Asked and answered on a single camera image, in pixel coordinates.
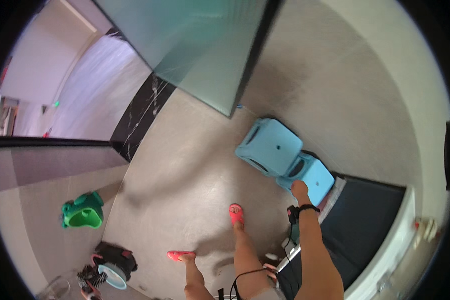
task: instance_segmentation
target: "person's foot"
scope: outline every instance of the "person's foot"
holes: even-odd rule
[[[189,261],[195,260],[196,257],[197,257],[197,255],[195,253],[187,253],[184,255],[180,255],[178,257],[178,260],[183,261],[183,262],[189,262]]]
[[[234,214],[238,214],[240,213],[240,207],[238,206],[231,206],[230,207],[230,212],[234,213]],[[240,221],[235,221],[235,223],[233,224],[233,229],[234,230],[243,230],[243,223]]]

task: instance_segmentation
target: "pink object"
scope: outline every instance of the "pink object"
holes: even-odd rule
[[[182,260],[180,260],[179,257],[182,256],[182,255],[187,255],[187,254],[195,254],[195,255],[197,255],[193,251],[168,251],[166,253],[166,255],[168,256],[169,259],[174,260],[176,262],[182,262]]]
[[[239,208],[240,211],[238,213],[232,212],[232,207]],[[240,205],[234,203],[231,204],[230,207],[228,207],[228,213],[230,214],[230,218],[232,219],[232,226],[235,224],[235,222],[240,222],[243,225],[245,225],[245,222],[243,221],[243,209]]]

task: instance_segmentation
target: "person's hand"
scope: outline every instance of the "person's hand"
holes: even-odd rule
[[[292,195],[297,199],[298,206],[312,204],[309,198],[309,187],[301,180],[292,183]]]

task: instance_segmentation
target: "black wristband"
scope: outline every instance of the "black wristband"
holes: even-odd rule
[[[298,208],[298,215],[300,215],[300,212],[302,210],[307,210],[307,209],[313,209],[317,213],[320,213],[320,209],[315,207],[313,204],[304,204]]]

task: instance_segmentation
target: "black strap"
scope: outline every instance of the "black strap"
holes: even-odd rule
[[[218,290],[218,300],[225,300],[223,288]]]
[[[320,213],[320,209],[317,208],[317,207],[315,207],[313,204],[304,204],[304,205],[302,205],[302,206],[300,206],[300,207],[298,208],[298,214],[300,214],[300,212],[301,212],[302,210],[306,210],[306,209],[313,209],[313,210],[316,211],[317,213]]]

